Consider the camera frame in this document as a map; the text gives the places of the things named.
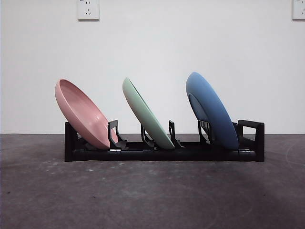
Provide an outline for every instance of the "wall socket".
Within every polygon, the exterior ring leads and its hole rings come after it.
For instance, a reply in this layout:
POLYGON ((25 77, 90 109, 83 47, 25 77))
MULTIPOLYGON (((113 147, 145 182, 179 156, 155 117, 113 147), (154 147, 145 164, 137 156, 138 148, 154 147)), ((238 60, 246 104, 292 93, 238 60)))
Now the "wall socket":
POLYGON ((293 0, 293 20, 305 20, 305 0, 293 0))
POLYGON ((80 21, 100 19, 100 1, 99 0, 77 0, 78 1, 78 19, 80 21))

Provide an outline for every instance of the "gray floor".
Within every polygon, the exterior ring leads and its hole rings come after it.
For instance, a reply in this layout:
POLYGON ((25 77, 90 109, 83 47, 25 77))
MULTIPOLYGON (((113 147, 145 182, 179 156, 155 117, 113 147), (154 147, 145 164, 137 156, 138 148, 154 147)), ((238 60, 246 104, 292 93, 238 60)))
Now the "gray floor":
POLYGON ((63 145, 1 136, 2 229, 305 228, 305 135, 266 135, 263 163, 64 162, 63 145))

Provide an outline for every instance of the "white wall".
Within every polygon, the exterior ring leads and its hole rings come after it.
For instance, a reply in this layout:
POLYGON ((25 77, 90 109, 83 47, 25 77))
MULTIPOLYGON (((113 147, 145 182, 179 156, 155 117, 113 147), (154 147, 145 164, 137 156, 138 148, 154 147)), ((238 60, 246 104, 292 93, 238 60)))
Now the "white wall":
POLYGON ((172 119, 178 133, 196 133, 185 93, 193 71, 233 121, 305 133, 305 22, 292 22, 290 0, 100 0, 100 22, 78 22, 76 0, 1 3, 2 133, 63 133, 60 78, 122 133, 139 133, 125 77, 166 130, 172 119))

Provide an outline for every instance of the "dish rack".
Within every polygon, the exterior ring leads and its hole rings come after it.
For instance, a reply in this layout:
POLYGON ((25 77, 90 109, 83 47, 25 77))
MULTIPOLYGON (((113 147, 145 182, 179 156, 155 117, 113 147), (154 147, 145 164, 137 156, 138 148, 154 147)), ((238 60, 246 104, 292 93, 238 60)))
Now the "dish rack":
POLYGON ((70 123, 65 123, 65 161, 264 161, 264 123, 239 120, 233 123, 238 135, 239 148, 235 150, 222 147, 215 139, 213 127, 209 122, 198 121, 199 142, 181 142, 175 135, 175 123, 169 120, 170 139, 175 146, 173 150, 160 148, 147 135, 141 126, 141 142, 128 142, 119 133, 118 120, 108 122, 108 140, 110 148, 100 150, 90 145, 74 130, 70 123), (255 139, 244 137, 243 127, 256 129, 255 139), (116 143, 111 135, 115 134, 116 143))

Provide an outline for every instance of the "plate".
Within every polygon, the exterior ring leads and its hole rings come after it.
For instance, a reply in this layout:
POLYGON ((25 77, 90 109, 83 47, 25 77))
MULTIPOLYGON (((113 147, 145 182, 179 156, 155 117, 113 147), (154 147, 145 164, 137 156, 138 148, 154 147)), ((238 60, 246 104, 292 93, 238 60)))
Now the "plate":
POLYGON ((186 93, 196 118, 211 124, 216 141, 227 149, 238 149, 230 116, 211 85, 200 74, 192 73, 186 82, 186 93))
MULTIPOLYGON (((109 149, 108 120, 82 90, 60 79, 55 86, 55 97, 63 115, 87 142, 98 149, 109 149)), ((112 138, 118 142, 114 130, 112 138)))
POLYGON ((123 93, 133 113, 155 143, 163 149, 174 149, 170 138, 129 78, 123 82, 123 93))

